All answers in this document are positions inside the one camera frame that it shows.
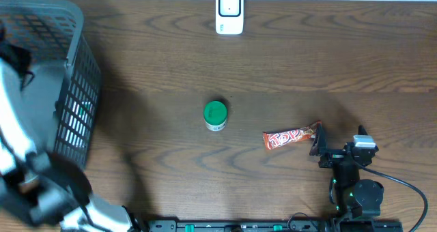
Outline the red Top chocolate bar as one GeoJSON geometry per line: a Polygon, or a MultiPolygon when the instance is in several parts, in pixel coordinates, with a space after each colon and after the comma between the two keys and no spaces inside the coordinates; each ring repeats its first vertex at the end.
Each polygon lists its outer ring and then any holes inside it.
{"type": "Polygon", "coordinates": [[[289,143],[297,143],[308,139],[314,139],[317,128],[322,125],[321,121],[316,121],[309,126],[282,132],[263,133],[264,145],[267,150],[273,150],[289,143]]]}

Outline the green lid jar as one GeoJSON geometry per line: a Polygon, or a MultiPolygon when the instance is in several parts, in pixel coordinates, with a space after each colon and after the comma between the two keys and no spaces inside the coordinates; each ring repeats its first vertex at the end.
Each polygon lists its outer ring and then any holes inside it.
{"type": "Polygon", "coordinates": [[[203,110],[203,118],[207,129],[213,132],[221,131],[227,123],[227,107],[220,101],[211,101],[203,110]]]}

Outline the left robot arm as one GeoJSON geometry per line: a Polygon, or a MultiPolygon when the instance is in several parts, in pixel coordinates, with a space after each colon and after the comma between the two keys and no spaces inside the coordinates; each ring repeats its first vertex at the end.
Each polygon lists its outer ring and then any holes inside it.
{"type": "Polygon", "coordinates": [[[48,152],[25,110],[22,91],[31,55],[1,29],[1,206],[32,227],[62,231],[141,231],[124,206],[94,194],[84,172],[48,152]]]}

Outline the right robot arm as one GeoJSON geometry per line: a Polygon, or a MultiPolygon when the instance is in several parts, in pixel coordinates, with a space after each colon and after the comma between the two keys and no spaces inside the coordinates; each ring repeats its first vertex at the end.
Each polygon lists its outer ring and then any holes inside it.
{"type": "Polygon", "coordinates": [[[368,219],[380,215],[384,193],[382,184],[360,178],[360,171],[372,163],[377,151],[376,143],[362,126],[358,127],[353,141],[341,149],[329,148],[323,127],[317,126],[309,154],[320,158],[320,168],[333,170],[330,199],[338,206],[343,219],[368,219]]]}

